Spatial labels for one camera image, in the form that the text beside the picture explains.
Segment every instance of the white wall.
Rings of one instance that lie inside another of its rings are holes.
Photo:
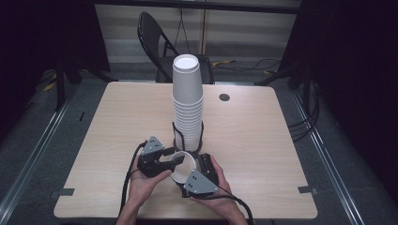
[[[300,0],[217,0],[215,2],[298,7]],[[137,37],[138,17],[150,13],[174,42],[179,24],[177,8],[122,7],[97,5],[99,24],[111,63],[149,62]],[[192,53],[205,52],[210,60],[258,60],[282,58],[289,39],[294,15],[206,10],[205,25],[202,9],[183,9],[187,39]],[[202,50],[202,32],[205,46]],[[187,53],[182,30],[177,49]]]

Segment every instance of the black folding chair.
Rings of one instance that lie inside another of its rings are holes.
[[[173,82],[173,62],[179,55],[176,48],[163,33],[156,20],[147,12],[142,12],[138,22],[138,38],[149,59],[157,68],[157,83]],[[164,39],[163,55],[160,56],[159,45],[161,37]],[[173,52],[173,56],[167,56],[167,50]],[[203,84],[214,84],[211,64],[208,57],[203,54],[195,54],[199,60]]]

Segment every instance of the chair backrest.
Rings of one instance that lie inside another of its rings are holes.
[[[140,39],[141,45],[144,48],[149,59],[153,64],[161,71],[161,73],[166,77],[167,80],[171,81],[171,77],[165,72],[161,63],[159,56],[159,42],[161,37],[164,39],[164,49],[163,56],[166,55],[167,49],[170,49],[174,54],[178,54],[176,49],[173,47],[170,40],[164,35],[163,30],[156,22],[156,20],[149,15],[147,12],[142,12],[138,22],[137,28],[138,38]]]

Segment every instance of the stack of cups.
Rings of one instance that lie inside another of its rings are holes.
[[[202,134],[203,87],[198,59],[181,54],[173,63],[175,126],[184,138],[185,150],[199,148]],[[182,137],[175,131],[176,147],[183,150]]]

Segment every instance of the person's left hand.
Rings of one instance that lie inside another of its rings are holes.
[[[132,166],[132,172],[137,170],[138,158],[134,161]],[[129,190],[129,198],[126,204],[131,203],[138,207],[141,207],[144,202],[149,198],[155,186],[166,177],[168,177],[172,171],[167,170],[161,172],[159,175],[155,177],[147,177],[143,175],[140,171],[136,171],[131,175],[130,178],[130,190]]]

